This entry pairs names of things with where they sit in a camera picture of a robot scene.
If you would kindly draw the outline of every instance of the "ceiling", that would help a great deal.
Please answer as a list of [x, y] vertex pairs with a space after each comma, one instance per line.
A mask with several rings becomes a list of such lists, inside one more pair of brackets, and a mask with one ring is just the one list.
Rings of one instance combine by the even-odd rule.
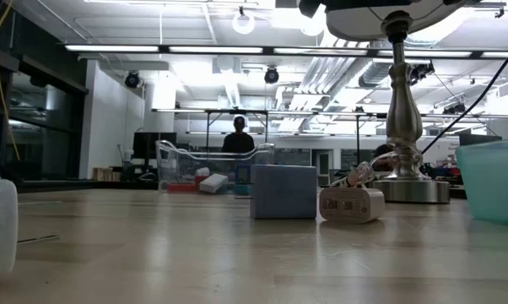
[[[216, 7], [200, 5], [126, 5], [120, 3], [87, 3], [84, 0], [24, 0], [14, 2], [17, 11], [48, 30], [65, 43], [94, 44], [164, 44], [164, 45], [228, 45], [228, 46], [320, 46], [324, 34], [308, 36], [299, 29], [272, 26], [274, 0], [257, 1], [256, 8], [246, 8], [255, 18], [255, 28], [248, 35], [232, 27], [238, 9], [233, 5]], [[508, 50], [508, 9], [495, 18], [496, 9], [474, 10], [456, 30], [434, 47], [480, 48]], [[215, 100], [225, 95], [222, 79], [213, 75], [212, 60], [216, 56], [186, 55], [110, 55], [110, 62], [168, 62], [182, 88], [179, 102]], [[259, 64], [262, 69], [277, 66], [280, 82], [266, 85], [262, 69], [245, 69], [237, 76], [241, 95], [269, 95], [286, 83], [300, 83], [311, 66], [312, 57], [241, 57], [242, 64]], [[501, 65], [501, 61], [434, 60], [434, 75], [412, 88], [418, 105], [425, 108], [462, 92], [472, 100]], [[508, 66], [500, 83], [507, 82]], [[371, 105], [388, 105], [392, 92], [382, 84], [368, 97]]]

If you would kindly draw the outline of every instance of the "clear plastic bin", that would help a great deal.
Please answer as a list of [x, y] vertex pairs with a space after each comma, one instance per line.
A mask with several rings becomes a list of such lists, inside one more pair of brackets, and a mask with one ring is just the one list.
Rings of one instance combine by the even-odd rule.
[[210, 174], [225, 175], [231, 182], [235, 180], [237, 165], [272, 165], [274, 163], [274, 144], [259, 144], [253, 151], [244, 154], [188, 152], [176, 148], [172, 143], [156, 142], [159, 170], [159, 190], [167, 189], [168, 184], [194, 184], [196, 170], [208, 168]]
[[473, 217], [508, 224], [508, 140], [462, 146], [457, 162]]

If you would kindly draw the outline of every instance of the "dark shirt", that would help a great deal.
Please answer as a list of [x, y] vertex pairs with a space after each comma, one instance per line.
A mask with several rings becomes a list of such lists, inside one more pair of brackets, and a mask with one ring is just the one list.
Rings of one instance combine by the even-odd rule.
[[254, 139], [247, 133], [232, 133], [224, 139], [222, 152], [247, 153], [254, 150]]

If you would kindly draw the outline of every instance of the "teal plastic container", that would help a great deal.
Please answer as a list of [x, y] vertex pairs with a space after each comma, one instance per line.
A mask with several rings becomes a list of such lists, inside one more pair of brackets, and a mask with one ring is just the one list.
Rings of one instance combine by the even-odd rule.
[[462, 146], [457, 162], [472, 216], [508, 224], [508, 140]]

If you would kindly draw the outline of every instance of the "lamp shade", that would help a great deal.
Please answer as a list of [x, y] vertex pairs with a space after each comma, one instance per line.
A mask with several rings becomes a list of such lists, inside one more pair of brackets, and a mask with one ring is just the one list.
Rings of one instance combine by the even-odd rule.
[[[309, 15], [309, 10], [317, 3], [319, 0], [301, 0], [301, 12]], [[381, 23], [395, 11], [404, 11], [413, 19], [408, 31], [411, 34], [442, 21], [465, 3], [466, 0], [324, 1], [327, 6], [327, 28], [331, 34], [347, 41], [385, 39], [386, 33], [381, 30]]]

